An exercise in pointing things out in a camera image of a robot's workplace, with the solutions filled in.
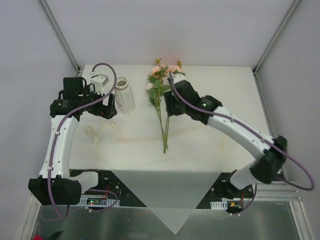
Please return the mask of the cream ribbon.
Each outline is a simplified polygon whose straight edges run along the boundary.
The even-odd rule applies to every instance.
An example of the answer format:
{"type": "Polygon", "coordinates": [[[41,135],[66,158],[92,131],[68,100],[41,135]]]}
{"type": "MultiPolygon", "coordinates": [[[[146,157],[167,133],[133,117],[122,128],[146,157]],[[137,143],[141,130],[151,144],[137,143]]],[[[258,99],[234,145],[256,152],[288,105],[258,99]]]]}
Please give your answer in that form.
{"type": "Polygon", "coordinates": [[[143,127],[136,128],[136,130],[136,133],[129,136],[128,131],[119,128],[112,121],[107,121],[99,128],[85,127],[84,133],[93,139],[93,145],[96,147],[107,144],[136,144],[145,148],[149,148],[151,145],[163,148],[168,140],[166,136],[169,136],[174,142],[182,143],[189,140],[197,146],[212,144],[216,148],[222,146],[226,140],[222,133],[204,126],[172,128],[166,136],[162,136],[158,129],[152,131],[143,127]]]}

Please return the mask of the pink flowers with green leaves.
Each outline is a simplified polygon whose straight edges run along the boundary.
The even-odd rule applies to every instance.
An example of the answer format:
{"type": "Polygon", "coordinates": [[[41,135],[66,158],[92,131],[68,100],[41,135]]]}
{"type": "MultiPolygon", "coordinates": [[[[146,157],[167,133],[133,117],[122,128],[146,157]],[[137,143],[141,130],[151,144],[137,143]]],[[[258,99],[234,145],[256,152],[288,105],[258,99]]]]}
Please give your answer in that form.
{"type": "Polygon", "coordinates": [[[165,154],[168,147],[168,136],[170,127],[170,117],[166,117],[165,123],[163,123],[161,104],[165,93],[168,92],[171,87],[167,83],[167,78],[169,73],[172,74],[182,74],[183,65],[180,60],[176,61],[176,65],[163,65],[161,64],[161,58],[155,60],[155,66],[151,69],[150,74],[147,77],[148,84],[145,87],[145,92],[148,96],[148,102],[154,107],[157,117],[160,123],[162,143],[163,143],[163,153],[165,154]]]}

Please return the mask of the white wrapping paper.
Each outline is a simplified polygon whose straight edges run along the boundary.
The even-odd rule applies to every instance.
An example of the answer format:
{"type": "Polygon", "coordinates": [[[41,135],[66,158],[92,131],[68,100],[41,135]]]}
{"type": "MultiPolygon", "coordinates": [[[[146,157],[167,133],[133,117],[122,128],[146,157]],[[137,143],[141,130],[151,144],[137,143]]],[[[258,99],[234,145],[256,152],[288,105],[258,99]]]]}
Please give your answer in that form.
{"type": "Polygon", "coordinates": [[[107,131],[94,141],[100,163],[111,170],[174,234],[178,233],[224,169],[227,139],[210,131],[162,138],[107,131]]]}

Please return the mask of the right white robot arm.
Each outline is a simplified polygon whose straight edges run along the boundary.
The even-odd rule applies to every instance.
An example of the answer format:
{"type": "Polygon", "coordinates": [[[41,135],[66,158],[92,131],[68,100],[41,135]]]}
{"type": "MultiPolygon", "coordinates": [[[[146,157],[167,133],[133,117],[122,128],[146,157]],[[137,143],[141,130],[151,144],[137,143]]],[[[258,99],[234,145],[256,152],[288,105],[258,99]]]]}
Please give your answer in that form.
{"type": "Polygon", "coordinates": [[[254,161],[241,169],[234,170],[216,192],[226,198],[237,197],[248,185],[256,182],[270,184],[276,180],[279,169],[286,161],[287,140],[257,133],[235,117],[216,98],[205,95],[200,97],[192,85],[181,80],[164,94],[168,116],[186,114],[195,121],[210,126],[240,144],[253,157],[254,161]]]}

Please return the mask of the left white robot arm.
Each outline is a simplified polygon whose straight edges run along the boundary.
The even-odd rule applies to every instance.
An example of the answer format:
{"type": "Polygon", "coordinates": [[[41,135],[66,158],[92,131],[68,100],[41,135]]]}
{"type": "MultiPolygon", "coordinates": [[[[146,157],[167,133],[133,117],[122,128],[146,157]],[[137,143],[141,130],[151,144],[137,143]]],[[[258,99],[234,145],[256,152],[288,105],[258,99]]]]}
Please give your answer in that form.
{"type": "Polygon", "coordinates": [[[113,93],[108,96],[107,105],[101,100],[108,81],[103,74],[93,76],[90,83],[83,77],[63,79],[63,90],[50,105],[51,133],[44,163],[38,176],[28,182],[28,189],[42,205],[76,205],[88,190],[96,195],[105,191],[106,183],[96,171],[71,177],[70,156],[84,112],[108,120],[117,115],[113,93]]]}

